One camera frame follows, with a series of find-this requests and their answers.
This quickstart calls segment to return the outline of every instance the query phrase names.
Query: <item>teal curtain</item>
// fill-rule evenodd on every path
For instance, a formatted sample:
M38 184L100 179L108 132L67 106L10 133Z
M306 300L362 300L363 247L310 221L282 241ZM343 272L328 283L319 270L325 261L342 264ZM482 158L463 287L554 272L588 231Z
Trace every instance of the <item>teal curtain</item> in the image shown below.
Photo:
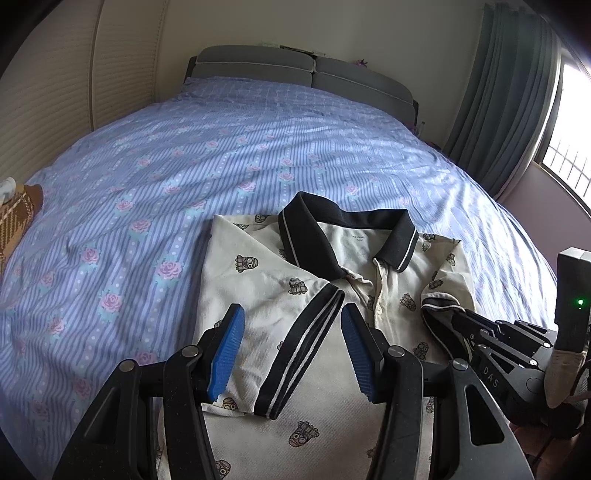
M539 16L485 5L472 74L443 151L493 197L550 107L555 51L556 36Z

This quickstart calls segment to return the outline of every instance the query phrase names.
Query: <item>black collar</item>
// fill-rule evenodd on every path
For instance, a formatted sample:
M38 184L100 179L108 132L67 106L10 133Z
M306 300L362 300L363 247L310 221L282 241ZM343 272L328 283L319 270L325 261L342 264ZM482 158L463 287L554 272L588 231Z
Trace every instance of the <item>black collar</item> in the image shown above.
M279 232L288 262L333 281L346 273L318 222L347 228L390 230L375 258L398 272L404 271L413 255L418 233L407 210L345 212L324 197L298 192L279 213Z

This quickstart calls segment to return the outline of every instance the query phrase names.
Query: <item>shirt sleeve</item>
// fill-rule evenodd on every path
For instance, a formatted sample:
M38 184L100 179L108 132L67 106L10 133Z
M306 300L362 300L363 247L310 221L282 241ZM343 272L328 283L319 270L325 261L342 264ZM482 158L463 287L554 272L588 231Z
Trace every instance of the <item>shirt sleeve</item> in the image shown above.
M455 241L421 294L421 317L451 358L471 359L470 340L452 324L454 315L475 310L474 286L462 243Z

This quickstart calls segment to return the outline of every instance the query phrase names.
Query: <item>bed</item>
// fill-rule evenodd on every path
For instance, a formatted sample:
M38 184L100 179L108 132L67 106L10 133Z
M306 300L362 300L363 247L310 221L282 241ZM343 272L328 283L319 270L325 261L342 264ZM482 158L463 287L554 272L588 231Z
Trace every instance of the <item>bed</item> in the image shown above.
M264 49L206 49L177 97L30 180L45 204L2 280L0 428L37 478L120 360L191 342L214 213L277 213L302 190L345 210L408 209L417 229L464 240L485 316L551 325L552 270L510 213L409 131L406 87Z

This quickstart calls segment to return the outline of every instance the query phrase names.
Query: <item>gray headboard cushion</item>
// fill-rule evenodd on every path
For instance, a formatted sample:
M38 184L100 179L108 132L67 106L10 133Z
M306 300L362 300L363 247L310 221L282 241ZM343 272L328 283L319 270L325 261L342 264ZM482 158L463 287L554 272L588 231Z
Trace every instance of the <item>gray headboard cushion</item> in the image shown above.
M335 93L374 106L410 127L418 104L401 83L342 60L318 57L286 48L218 45L189 60L186 77L249 78L294 83Z
M241 77L310 87L313 70L314 59L305 53L275 47L218 45L191 59L187 76Z
M386 75L342 60L318 58L312 87L379 108L408 127L415 124L412 94Z

